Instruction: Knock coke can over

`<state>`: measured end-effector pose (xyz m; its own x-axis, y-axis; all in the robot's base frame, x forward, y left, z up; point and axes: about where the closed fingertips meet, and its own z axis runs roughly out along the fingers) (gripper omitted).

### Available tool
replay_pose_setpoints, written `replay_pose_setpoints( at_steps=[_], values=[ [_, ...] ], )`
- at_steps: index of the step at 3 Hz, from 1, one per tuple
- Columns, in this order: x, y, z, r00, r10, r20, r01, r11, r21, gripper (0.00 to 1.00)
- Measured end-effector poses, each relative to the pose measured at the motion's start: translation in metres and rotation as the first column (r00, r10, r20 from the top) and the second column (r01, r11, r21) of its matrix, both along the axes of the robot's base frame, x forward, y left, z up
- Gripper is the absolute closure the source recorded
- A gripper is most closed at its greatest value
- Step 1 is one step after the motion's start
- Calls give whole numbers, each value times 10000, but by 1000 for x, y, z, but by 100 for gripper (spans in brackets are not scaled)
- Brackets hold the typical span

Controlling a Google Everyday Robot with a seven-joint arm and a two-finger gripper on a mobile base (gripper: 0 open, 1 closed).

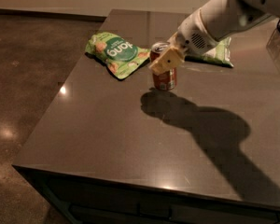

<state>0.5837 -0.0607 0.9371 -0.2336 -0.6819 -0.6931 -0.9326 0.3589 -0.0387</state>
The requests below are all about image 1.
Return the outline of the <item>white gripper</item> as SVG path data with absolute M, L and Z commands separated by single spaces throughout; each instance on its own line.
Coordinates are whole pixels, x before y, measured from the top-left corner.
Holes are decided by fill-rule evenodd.
M 185 56 L 200 56 L 218 45 L 218 41 L 206 28 L 201 8 L 181 22 L 168 42 L 172 46 L 167 48 L 148 67 L 156 76 L 178 67 L 185 61 Z

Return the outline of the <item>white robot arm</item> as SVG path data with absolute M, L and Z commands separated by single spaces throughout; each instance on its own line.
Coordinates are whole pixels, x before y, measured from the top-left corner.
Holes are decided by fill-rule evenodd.
M 149 69 L 160 75 L 182 64 L 190 55 L 200 56 L 226 37 L 277 17 L 280 0 L 210 0 L 179 25 L 170 46 Z

